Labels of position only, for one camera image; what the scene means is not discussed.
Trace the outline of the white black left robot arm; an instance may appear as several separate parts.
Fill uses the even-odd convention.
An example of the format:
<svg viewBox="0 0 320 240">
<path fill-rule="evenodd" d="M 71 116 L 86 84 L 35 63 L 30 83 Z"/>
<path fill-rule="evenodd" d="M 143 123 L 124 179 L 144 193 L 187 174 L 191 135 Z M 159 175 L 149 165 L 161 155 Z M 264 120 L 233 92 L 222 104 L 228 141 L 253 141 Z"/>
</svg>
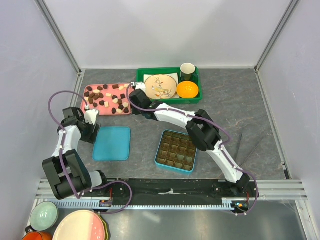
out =
<svg viewBox="0 0 320 240">
<path fill-rule="evenodd" d="M 103 180 L 100 170 L 89 172 L 79 153 L 79 142 L 94 144 L 101 125 L 97 123 L 97 109 L 82 111 L 69 107 L 63 111 L 64 119 L 58 126 L 58 143 L 51 157 L 42 162 L 42 168 L 51 190 L 58 200 L 80 197 L 92 190 L 99 197 L 106 196 L 110 185 Z"/>
</svg>

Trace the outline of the metal tongs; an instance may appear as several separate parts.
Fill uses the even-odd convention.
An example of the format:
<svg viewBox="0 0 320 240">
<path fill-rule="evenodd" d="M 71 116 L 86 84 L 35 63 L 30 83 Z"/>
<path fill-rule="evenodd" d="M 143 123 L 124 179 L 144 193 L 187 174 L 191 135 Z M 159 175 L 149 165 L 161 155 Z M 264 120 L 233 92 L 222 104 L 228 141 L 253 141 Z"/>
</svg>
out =
<svg viewBox="0 0 320 240">
<path fill-rule="evenodd" d="M 245 163 L 249 160 L 250 156 L 257 149 L 263 138 L 263 133 L 246 135 L 243 131 L 240 134 L 235 153 L 235 162 L 238 164 L 239 167 L 243 167 L 245 165 Z"/>
</svg>

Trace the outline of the pink chocolate tray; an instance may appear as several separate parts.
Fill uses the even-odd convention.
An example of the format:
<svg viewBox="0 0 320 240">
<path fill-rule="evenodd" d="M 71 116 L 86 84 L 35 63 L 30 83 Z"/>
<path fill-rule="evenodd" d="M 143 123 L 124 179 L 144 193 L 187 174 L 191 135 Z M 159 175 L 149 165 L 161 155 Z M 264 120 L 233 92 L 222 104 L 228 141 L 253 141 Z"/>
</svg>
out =
<svg viewBox="0 0 320 240">
<path fill-rule="evenodd" d="M 100 116 L 121 116 L 132 113 L 127 98 L 129 83 L 90 84 L 84 88 L 83 97 L 90 109 L 99 111 Z"/>
</svg>

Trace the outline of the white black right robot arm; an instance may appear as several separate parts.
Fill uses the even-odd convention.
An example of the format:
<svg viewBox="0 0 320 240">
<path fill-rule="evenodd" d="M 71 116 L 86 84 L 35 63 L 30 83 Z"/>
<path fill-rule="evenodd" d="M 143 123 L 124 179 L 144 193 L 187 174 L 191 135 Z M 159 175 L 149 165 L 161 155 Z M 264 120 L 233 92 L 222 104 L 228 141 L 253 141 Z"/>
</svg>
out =
<svg viewBox="0 0 320 240">
<path fill-rule="evenodd" d="M 205 110 L 185 111 L 158 100 L 151 101 L 141 89 L 130 93 L 128 99 L 135 114 L 185 129 L 195 147 L 207 153 L 221 169 L 233 196 L 240 197 L 247 191 L 249 175 L 228 153 L 220 135 L 222 129 Z"/>
</svg>

